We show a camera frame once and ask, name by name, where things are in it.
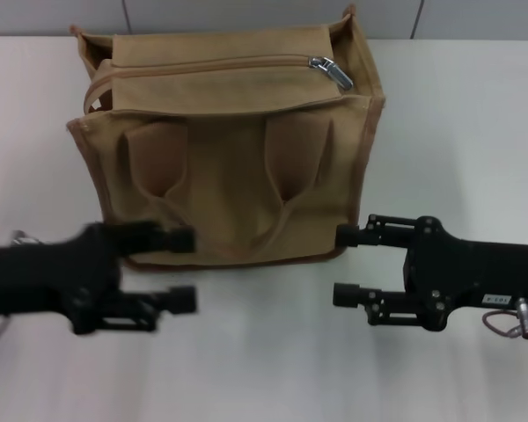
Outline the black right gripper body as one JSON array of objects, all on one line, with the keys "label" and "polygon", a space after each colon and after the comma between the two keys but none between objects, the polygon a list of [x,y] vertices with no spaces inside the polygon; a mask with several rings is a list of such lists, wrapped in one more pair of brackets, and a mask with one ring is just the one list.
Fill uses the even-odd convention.
[{"label": "black right gripper body", "polygon": [[406,292],[426,309],[422,327],[428,331],[442,331],[456,309],[528,304],[528,244],[459,239],[435,217],[416,220],[403,273]]}]

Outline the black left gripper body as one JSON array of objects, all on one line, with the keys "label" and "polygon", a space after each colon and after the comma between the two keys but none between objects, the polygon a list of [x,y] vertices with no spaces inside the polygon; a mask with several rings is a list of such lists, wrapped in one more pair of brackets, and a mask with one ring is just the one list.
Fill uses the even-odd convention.
[{"label": "black left gripper body", "polygon": [[0,317],[56,313],[85,335],[128,324],[120,289],[125,225],[94,223],[59,243],[0,246]]}]

